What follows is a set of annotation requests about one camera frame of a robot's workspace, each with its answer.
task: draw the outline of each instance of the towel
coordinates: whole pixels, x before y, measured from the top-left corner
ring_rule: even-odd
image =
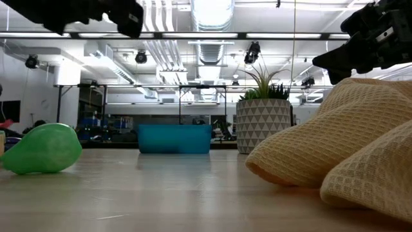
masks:
[[[412,121],[334,167],[321,198],[340,208],[370,208],[412,222]]]
[[[412,81],[345,79],[313,118],[261,142],[246,166],[274,184],[319,188],[332,168],[411,119]]]
[[[345,79],[306,123],[260,143],[247,168],[274,184],[321,187],[344,208],[412,222],[412,81]]]

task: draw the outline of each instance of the security camera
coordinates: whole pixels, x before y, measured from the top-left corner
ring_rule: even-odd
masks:
[[[26,60],[25,65],[26,65],[27,68],[30,68],[30,69],[39,68],[40,67],[40,62],[37,58],[37,55],[29,55],[27,60]]]
[[[303,86],[304,88],[302,88],[302,90],[307,90],[309,89],[311,86],[313,86],[315,84],[315,79],[314,77],[308,77],[302,80],[302,84],[301,86]]]
[[[260,45],[259,42],[253,41],[245,56],[245,64],[254,64],[259,58]]]
[[[147,62],[147,55],[145,50],[140,50],[137,52],[136,58],[135,58],[136,63],[138,64],[145,64]]]

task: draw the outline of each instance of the potted plant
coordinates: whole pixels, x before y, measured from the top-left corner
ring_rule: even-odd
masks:
[[[236,105],[236,135],[242,154],[249,154],[267,137],[290,127],[290,87],[270,84],[283,70],[268,73],[260,69],[255,69],[257,75],[241,70],[253,77],[258,86],[248,90]]]

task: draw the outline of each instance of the green plant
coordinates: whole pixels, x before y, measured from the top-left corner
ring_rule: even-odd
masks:
[[[285,88],[283,87],[283,84],[281,85],[270,84],[270,81],[273,79],[273,77],[279,72],[282,72],[284,70],[269,73],[267,69],[263,71],[262,66],[260,64],[259,64],[259,67],[261,70],[260,72],[253,67],[253,69],[255,69],[255,71],[257,72],[257,75],[251,72],[240,70],[242,72],[249,74],[257,83],[257,88],[246,91],[245,96],[240,97],[240,101],[253,100],[253,99],[287,100],[290,94],[290,87]]]
[[[255,89],[246,91],[245,96],[240,96],[241,101],[259,99],[259,98],[260,97]]]
[[[283,99],[288,100],[290,93],[290,87],[284,88],[283,84],[276,85],[272,84],[269,88],[269,98],[270,99]]]

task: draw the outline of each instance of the metal frame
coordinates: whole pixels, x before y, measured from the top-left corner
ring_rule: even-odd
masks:
[[[142,32],[141,40],[246,40],[246,41],[347,41],[348,34],[328,32],[218,32],[210,37],[208,32]],[[71,39],[71,40],[133,40],[118,32],[68,32],[58,35],[51,32],[7,32],[0,31],[0,39]]]
[[[104,93],[103,93],[103,104],[102,104],[102,123],[100,123],[100,127],[103,129],[104,127],[104,120],[106,119],[106,104],[108,101],[108,86],[106,84],[103,85],[90,85],[90,84],[78,84],[78,85],[55,85],[54,87],[58,87],[59,88],[59,98],[57,100],[57,120],[56,122],[59,123],[60,122],[60,110],[61,110],[61,101],[62,101],[62,97],[64,96],[64,94],[67,93],[68,90],[70,90],[73,87],[76,88],[104,88]],[[63,88],[68,88],[64,93],[62,93]]]
[[[182,97],[188,92],[182,95],[182,88],[210,89],[210,88],[223,88],[225,90],[225,122],[227,121],[227,86],[225,85],[179,85],[179,125],[182,123]]]
[[[106,119],[106,105],[108,104],[108,88],[112,86],[113,88],[116,88],[114,86],[127,86],[130,88],[136,88],[136,87],[153,87],[154,85],[150,84],[135,84],[135,85],[110,85],[110,84],[98,84],[98,85],[90,85],[90,84],[78,84],[78,85],[55,85],[54,87],[59,88],[59,98],[57,102],[57,122],[60,122],[60,110],[61,110],[61,99],[62,99],[62,89],[64,87],[67,88],[72,88],[72,87],[77,87],[77,88],[104,88],[104,93],[103,93],[103,104],[102,104],[102,123],[100,126],[104,127],[104,120]],[[230,86],[226,85],[179,85],[179,124],[182,123],[182,88],[196,88],[196,89],[210,89],[210,88],[223,88],[225,90],[225,120],[227,120],[227,89],[230,88]]]

